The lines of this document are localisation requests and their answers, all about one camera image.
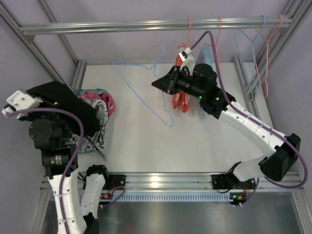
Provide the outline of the orange white trousers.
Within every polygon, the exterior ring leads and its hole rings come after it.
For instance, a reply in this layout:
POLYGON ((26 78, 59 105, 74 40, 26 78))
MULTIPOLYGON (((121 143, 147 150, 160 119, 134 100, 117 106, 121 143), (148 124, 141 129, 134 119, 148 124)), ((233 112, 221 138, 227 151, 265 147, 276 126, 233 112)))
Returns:
MULTIPOLYGON (((178 54, 184 50, 185 48, 187 48, 186 44, 181 44, 178 46, 178 54)), ((175 59, 175 66, 178 66, 180 68, 182 64, 182 61, 179 57, 179 55, 176 56, 175 59)), ((184 72, 186 75, 190 76, 191 72, 189 70, 189 67, 183 67, 183 69, 181 70, 182 72, 184 72)), ((189 100, 190 100, 190 95, 186 94, 184 92, 177 92, 176 94, 173 95, 172 98, 172 106, 174 109, 176 109, 177 107, 181 107, 181 111, 183 113, 186 113, 189 109, 189 100)))

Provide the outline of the blue wire hanger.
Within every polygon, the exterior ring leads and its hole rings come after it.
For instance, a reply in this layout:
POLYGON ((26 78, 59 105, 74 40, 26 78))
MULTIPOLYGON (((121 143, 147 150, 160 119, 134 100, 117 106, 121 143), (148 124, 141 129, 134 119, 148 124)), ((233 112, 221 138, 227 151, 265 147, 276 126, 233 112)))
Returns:
POLYGON ((172 128, 175 124, 172 108, 166 107, 165 94, 151 86, 151 82, 159 78, 157 66, 165 55, 165 46, 158 43, 151 47, 153 50, 160 50, 160 55, 152 63, 125 62, 114 58, 113 66, 141 103, 166 127, 172 128))

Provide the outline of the pink wire hanger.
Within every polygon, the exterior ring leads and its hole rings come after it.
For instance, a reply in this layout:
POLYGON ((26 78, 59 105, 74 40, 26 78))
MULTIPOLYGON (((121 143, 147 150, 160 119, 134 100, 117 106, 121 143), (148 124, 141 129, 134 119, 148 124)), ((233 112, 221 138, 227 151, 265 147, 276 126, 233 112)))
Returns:
POLYGON ((191 27, 192 27, 192 18, 189 17, 189 27, 188 27, 188 35, 187 35, 187 44, 186 46, 190 46, 190 39, 191 39, 191 27))

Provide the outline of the black trousers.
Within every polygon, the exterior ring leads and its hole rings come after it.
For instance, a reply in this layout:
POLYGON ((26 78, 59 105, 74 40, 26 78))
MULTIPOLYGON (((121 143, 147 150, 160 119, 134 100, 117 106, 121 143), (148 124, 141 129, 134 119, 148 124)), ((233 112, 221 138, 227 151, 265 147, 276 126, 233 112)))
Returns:
MULTIPOLYGON (((67 111, 66 107, 68 106, 68 101, 70 101, 72 98, 78 98, 69 87, 57 81, 52 81, 49 83, 35 86, 28 89, 26 92, 34 97, 41 98, 47 102, 56 102, 57 107, 65 111, 67 111)), ((103 151, 104 150, 102 150, 101 152, 97 152, 104 159, 107 159, 103 151)))

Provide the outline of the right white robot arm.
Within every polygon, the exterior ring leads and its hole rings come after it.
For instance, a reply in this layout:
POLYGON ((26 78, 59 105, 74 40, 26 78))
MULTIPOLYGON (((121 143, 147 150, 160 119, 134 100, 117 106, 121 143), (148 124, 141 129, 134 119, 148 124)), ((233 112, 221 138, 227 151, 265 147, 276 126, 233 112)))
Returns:
POLYGON ((253 178, 265 177, 280 182, 298 159, 301 139, 296 134, 286 136, 271 129, 244 109, 235 97, 217 85, 217 74, 208 64, 187 68, 174 65, 152 86, 170 95, 184 92, 199 98, 200 107, 216 119, 236 129, 262 152, 262 156, 235 163, 227 172, 227 180, 236 186, 253 178))

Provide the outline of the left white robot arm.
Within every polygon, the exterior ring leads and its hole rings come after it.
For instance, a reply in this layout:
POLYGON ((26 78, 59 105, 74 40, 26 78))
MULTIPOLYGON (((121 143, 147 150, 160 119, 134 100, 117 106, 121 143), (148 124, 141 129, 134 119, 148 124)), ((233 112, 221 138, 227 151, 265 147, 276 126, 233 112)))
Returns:
POLYGON ((78 195, 78 150, 81 141, 70 143, 72 130, 58 114, 28 114, 29 136, 41 151, 42 165, 51 186, 59 234, 98 234, 101 192, 109 179, 105 165, 86 171, 83 196, 78 195))

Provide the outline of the light blue trousers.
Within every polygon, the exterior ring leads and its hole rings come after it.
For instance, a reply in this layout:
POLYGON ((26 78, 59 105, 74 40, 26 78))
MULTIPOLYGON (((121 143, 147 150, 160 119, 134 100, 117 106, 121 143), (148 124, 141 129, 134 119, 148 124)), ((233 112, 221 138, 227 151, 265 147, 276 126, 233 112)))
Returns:
POLYGON ((202 78, 200 75, 206 75, 213 72, 212 62, 211 62, 211 54, 210 48, 207 45, 202 46, 199 55, 197 56, 195 67, 193 74, 199 78, 197 82, 200 87, 203 87, 205 84, 205 79, 202 78))

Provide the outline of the empty blue hanger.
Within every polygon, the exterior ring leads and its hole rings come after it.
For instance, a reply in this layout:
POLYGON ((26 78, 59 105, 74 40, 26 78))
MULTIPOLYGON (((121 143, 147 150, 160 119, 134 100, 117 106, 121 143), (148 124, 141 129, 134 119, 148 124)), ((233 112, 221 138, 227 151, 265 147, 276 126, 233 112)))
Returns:
MULTIPOLYGON (((252 34, 252 31, 250 30, 250 36, 248 36, 243 29, 239 29, 238 31, 241 32, 246 38, 247 40, 251 43, 251 48, 252 48, 252 56, 253 56, 253 78, 252 78, 252 81, 253 82, 256 82, 256 58, 255 58, 255 49, 254 49, 254 43, 257 39, 257 37, 260 35, 260 33, 262 32, 263 30, 263 27, 265 26, 266 24, 266 17, 264 15, 261 15, 261 18, 263 20, 263 24, 261 25, 260 27, 260 32, 257 33, 255 35, 255 37, 253 37, 253 34, 252 34)), ((251 88, 251 82, 248 83, 248 87, 250 88, 250 98, 251 99, 255 99, 256 96, 257 96, 257 91, 254 91, 252 88, 251 88)))

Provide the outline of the pink hanger with blue trousers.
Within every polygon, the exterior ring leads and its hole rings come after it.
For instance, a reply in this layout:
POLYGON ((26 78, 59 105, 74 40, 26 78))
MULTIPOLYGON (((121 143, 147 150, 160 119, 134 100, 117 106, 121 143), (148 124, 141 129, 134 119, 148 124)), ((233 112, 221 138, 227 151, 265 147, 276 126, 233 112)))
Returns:
POLYGON ((215 40, 215 47, 216 49, 218 48, 218 43, 219 43, 219 38, 220 38, 220 34, 221 34, 221 29, 222 29, 222 16, 218 17, 218 21, 219 21, 219 26, 218 26, 218 34, 215 40))

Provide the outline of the empty pink hanger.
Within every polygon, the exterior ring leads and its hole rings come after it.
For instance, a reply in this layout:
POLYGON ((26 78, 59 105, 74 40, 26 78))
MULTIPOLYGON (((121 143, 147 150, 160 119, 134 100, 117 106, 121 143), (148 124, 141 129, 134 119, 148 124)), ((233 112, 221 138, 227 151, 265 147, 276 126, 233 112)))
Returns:
POLYGON ((265 57, 265 77, 264 77, 264 83, 265 83, 265 90, 263 88, 263 85, 262 85, 262 81, 261 81, 261 77, 260 77, 260 72, 259 72, 259 68, 258 68, 258 65, 256 65, 256 75, 257 75, 257 78, 258 78, 258 81, 259 81, 259 86, 260 86, 260 90, 261 90, 261 93, 262 93, 262 97, 264 99, 266 99, 269 95, 269 85, 268 85, 268 73, 269 73, 269 48, 270 48, 270 43, 271 43, 271 40, 273 39, 273 37, 277 34, 277 32, 280 30, 281 26, 282 26, 282 23, 284 21, 284 17, 282 14, 279 14, 279 18, 280 18, 280 22, 279 22, 279 25, 278 27, 276 28, 276 30, 268 37, 266 38, 262 33, 260 33, 260 36, 265 40, 266 42, 266 57, 265 57))

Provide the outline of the pink garment in basket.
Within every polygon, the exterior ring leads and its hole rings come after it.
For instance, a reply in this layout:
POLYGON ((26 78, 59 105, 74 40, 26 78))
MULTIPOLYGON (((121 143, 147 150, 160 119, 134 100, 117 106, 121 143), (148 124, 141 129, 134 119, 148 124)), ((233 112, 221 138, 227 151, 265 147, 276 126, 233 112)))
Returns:
POLYGON ((75 91, 79 99, 98 99, 105 102, 108 115, 112 115, 116 110, 116 104, 113 97, 104 89, 80 89, 75 91))

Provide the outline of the teal laundry basket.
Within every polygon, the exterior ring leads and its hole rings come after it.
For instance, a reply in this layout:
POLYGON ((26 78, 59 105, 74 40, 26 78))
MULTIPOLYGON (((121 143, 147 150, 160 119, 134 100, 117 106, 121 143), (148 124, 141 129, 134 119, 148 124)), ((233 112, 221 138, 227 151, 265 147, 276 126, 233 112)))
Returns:
POLYGON ((104 101, 98 99, 82 99, 91 105, 96 111, 100 129, 93 136, 85 136, 80 146, 79 153, 86 154, 105 149, 106 127, 109 119, 107 106, 104 101))

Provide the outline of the aluminium frame posts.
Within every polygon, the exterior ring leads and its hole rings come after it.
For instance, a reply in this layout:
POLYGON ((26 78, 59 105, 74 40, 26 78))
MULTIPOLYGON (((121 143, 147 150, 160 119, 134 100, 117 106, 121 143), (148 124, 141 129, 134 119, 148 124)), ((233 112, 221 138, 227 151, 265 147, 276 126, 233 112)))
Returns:
POLYGON ((22 30, 22 23, 10 7, 5 3, 5 1, 0 2, 0 18, 8 25, 8 27, 13 31, 17 38, 26 46, 30 53, 39 62, 42 68, 47 72, 52 80, 59 81, 68 85, 72 90, 77 90, 82 87, 83 78, 85 75, 87 62, 85 60, 79 60, 72 47, 70 46, 68 40, 65 36, 58 36, 58 40, 62 45, 65 52, 73 61, 75 65, 75 73, 69 82, 62 77, 61 73, 57 70, 56 66, 45 54, 44 50, 35 41, 34 35, 25 35, 22 30))
POLYGON ((274 65, 286 45, 312 11, 310 0, 289 0, 276 17, 276 23, 271 26, 272 31, 264 36, 264 45, 255 57, 255 74, 248 81, 245 67, 239 55, 234 56, 233 62, 238 72, 243 97, 247 104, 255 105, 256 91, 268 85, 269 68, 274 65))

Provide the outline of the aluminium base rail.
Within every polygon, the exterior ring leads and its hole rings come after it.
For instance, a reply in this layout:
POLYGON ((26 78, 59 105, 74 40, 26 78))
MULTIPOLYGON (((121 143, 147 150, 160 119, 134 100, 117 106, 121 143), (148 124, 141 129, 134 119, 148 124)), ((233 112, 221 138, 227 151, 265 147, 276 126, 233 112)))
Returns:
MULTIPOLYGON (((212 175, 217 173, 111 173, 111 176, 115 177, 117 174, 125 175, 125 181, 122 180, 120 185, 131 192, 216 192, 213 190, 212 175)), ((284 186, 294 186, 300 182, 299 173, 289 172, 278 183, 284 186)), ((50 189, 50 184, 44 177, 40 190, 50 189)), ((265 178, 259 179, 258 189, 260 192, 289 190, 289 188, 275 186, 265 178)))

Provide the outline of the aluminium frame posts right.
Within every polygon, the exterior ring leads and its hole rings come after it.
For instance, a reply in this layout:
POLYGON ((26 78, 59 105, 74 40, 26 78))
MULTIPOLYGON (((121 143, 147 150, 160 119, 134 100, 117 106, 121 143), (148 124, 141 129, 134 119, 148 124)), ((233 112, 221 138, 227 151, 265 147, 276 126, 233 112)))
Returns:
POLYGON ((310 0, 289 0, 276 17, 276 23, 271 26, 272 31, 264 36, 264 45, 255 57, 255 74, 248 81, 245 67, 239 55, 234 56, 233 62, 238 72, 243 97, 247 104, 255 105, 256 91, 268 85, 269 68, 274 65, 286 45, 312 11, 310 0))

